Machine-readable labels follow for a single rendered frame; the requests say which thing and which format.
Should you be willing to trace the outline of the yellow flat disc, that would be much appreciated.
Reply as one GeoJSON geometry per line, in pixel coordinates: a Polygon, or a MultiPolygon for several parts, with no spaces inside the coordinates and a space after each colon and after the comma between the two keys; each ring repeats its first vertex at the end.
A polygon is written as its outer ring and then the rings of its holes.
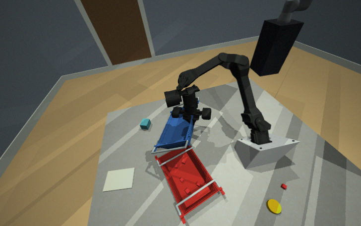
{"type": "Polygon", "coordinates": [[[267,209],[272,212],[273,214],[278,214],[281,212],[282,208],[281,205],[275,199],[269,199],[266,202],[267,209]]]}

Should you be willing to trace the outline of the small teal block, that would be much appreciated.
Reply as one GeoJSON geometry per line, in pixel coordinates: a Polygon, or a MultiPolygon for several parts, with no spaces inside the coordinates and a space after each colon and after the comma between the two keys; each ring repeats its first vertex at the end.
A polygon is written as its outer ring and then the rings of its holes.
{"type": "Polygon", "coordinates": [[[140,123],[140,127],[141,127],[141,129],[149,129],[150,124],[151,124],[150,119],[143,118],[140,123]]]}

